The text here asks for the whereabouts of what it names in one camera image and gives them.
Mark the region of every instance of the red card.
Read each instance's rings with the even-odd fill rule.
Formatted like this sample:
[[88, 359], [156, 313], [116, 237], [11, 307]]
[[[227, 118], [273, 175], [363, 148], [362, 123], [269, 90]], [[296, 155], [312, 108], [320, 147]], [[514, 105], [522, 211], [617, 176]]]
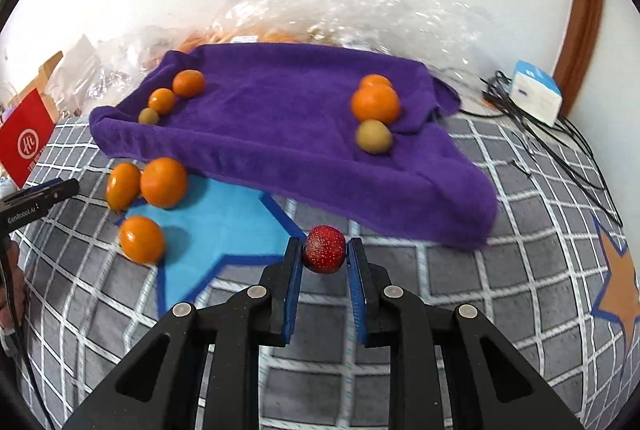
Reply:
[[37, 90], [25, 96], [0, 127], [0, 163], [22, 188], [55, 125]]

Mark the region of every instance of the metal rivet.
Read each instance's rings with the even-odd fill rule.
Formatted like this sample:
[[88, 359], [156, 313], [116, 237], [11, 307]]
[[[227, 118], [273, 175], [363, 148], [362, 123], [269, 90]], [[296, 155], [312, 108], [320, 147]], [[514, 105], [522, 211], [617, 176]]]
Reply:
[[246, 290], [249, 298], [262, 298], [267, 294], [267, 288], [261, 285], [252, 285], [249, 289]]
[[179, 304], [174, 305], [171, 312], [178, 318], [186, 316], [191, 312], [191, 305], [187, 304], [187, 302], [180, 302]]
[[400, 298], [403, 294], [404, 291], [397, 285], [388, 285], [385, 287], [385, 296], [389, 298]]
[[475, 318], [476, 316], [478, 316], [478, 309], [470, 304], [462, 304], [458, 308], [458, 312], [463, 318]]

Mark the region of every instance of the orange star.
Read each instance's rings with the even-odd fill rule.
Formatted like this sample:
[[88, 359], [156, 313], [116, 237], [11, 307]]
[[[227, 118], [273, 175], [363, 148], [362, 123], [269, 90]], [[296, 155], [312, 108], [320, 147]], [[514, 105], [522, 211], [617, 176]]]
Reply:
[[636, 269], [629, 248], [620, 249], [594, 217], [602, 253], [609, 272], [604, 285], [593, 303], [591, 315], [619, 323], [625, 339], [625, 357], [631, 349], [636, 322], [640, 320], [640, 301], [636, 285]]

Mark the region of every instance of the gray checkered fabric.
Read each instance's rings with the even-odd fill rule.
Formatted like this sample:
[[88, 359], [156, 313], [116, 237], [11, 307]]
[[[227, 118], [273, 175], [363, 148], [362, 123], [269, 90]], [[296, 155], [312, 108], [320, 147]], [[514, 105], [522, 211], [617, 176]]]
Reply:
[[[303, 230], [330, 224], [347, 237], [360, 236], [370, 261], [385, 266], [394, 284], [425, 302], [478, 307], [589, 430], [606, 428], [640, 379], [640, 338], [634, 338], [625, 361], [619, 325], [590, 315], [607, 272], [592, 215], [619, 244], [622, 232], [552, 159], [542, 152], [530, 158], [512, 131], [462, 117], [445, 126], [497, 188], [498, 217], [481, 251], [462, 253], [427, 241], [389, 238], [306, 204], [277, 200]], [[586, 156], [557, 145], [554, 149], [598, 182]], [[532, 179], [509, 164], [513, 159], [532, 171]], [[123, 257], [115, 215], [104, 201], [106, 177], [119, 162], [98, 150], [86, 118], [59, 124], [30, 184], [76, 177], [80, 195], [15, 233], [31, 293], [26, 315], [30, 356], [59, 425], [158, 316], [156, 269]], [[596, 193], [610, 207], [609, 197]], [[260, 267], [227, 267], [196, 306], [225, 301], [256, 283], [261, 272]], [[441, 357], [438, 368], [445, 422], [451, 426]], [[260, 350], [262, 427], [384, 428], [388, 374], [388, 350], [356, 344], [344, 269], [329, 276], [305, 270], [290, 346]], [[42, 418], [24, 371], [22, 376], [24, 397]], [[205, 374], [201, 396], [207, 379]], [[203, 406], [201, 398], [198, 428]]]

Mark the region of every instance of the purple cloth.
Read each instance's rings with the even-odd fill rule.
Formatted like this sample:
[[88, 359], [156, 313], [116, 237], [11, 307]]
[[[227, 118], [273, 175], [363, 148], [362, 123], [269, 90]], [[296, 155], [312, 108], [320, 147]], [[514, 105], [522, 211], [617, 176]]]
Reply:
[[[156, 126], [138, 124], [149, 94], [184, 69], [207, 88], [178, 100]], [[351, 95], [366, 74], [394, 84], [402, 103], [390, 156], [356, 146]], [[383, 235], [471, 250], [494, 222], [489, 179], [433, 120], [458, 96], [424, 65], [307, 44], [220, 44], [169, 52], [116, 108], [96, 108], [91, 133], [108, 156], [170, 156], [190, 171], [259, 188], [357, 220]]]

